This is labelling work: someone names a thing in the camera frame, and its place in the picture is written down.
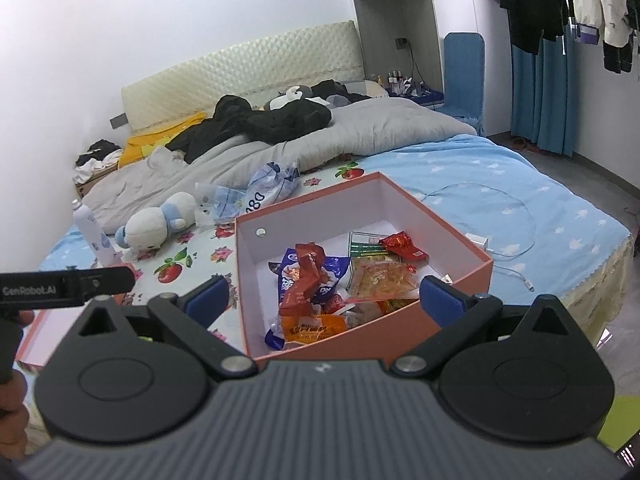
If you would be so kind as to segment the person's left hand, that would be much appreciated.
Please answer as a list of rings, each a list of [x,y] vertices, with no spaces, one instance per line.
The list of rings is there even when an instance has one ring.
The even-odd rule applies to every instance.
[[[28,409],[24,405],[27,380],[19,370],[12,370],[11,379],[0,387],[0,452],[7,460],[20,460],[27,446]]]

